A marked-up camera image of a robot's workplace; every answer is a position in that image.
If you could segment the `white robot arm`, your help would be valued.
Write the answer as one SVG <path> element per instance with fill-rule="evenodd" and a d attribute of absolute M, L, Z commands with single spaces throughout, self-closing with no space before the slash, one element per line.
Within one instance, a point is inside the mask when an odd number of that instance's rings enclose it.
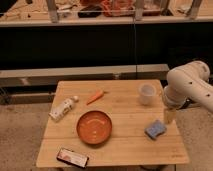
<path fill-rule="evenodd" d="M 192 61 L 171 69 L 166 76 L 162 101 L 165 105 L 164 123 L 171 124 L 176 111 L 187 99 L 197 102 L 213 113 L 213 85 L 209 84 L 210 69 L 202 61 Z"/>

